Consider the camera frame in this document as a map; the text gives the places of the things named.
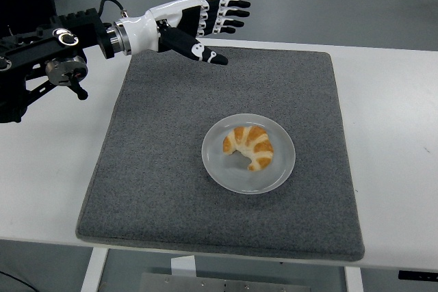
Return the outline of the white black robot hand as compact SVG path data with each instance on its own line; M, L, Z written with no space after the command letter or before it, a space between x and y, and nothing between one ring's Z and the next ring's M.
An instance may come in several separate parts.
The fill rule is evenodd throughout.
M150 50L175 51L198 62L226 65L228 59L201 43L210 34L234 34L250 15L244 0L176 0L117 23L120 45L128 55Z

